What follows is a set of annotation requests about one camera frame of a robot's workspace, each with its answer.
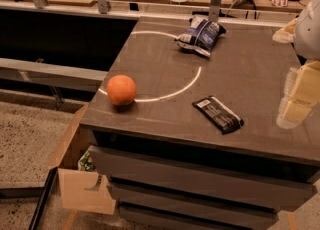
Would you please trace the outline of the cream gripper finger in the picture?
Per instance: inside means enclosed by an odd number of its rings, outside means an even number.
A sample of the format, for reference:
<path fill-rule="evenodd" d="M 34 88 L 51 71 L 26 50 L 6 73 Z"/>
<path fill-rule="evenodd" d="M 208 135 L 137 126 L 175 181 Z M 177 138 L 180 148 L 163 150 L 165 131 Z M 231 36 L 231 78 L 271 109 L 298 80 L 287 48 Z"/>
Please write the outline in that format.
<path fill-rule="evenodd" d="M 294 41 L 296 23 L 297 18 L 288 22 L 284 27 L 275 32 L 272 40 L 279 43 L 292 43 Z"/>
<path fill-rule="evenodd" d="M 291 67 L 285 79 L 277 125 L 284 129 L 297 127 L 319 102 L 320 61 L 306 63 L 299 69 Z"/>

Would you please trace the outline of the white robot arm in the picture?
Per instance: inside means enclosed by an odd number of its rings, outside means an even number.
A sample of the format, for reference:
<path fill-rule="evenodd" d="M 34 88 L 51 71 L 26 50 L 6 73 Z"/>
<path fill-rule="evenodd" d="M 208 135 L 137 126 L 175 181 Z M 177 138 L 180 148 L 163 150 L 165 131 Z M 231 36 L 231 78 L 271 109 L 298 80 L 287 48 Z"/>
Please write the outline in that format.
<path fill-rule="evenodd" d="M 306 59 L 299 69 L 289 69 L 278 110 L 277 125 L 292 129 L 320 102 L 320 0 L 311 0 L 298 18 L 278 30 L 272 39 L 292 43 L 296 54 Z"/>

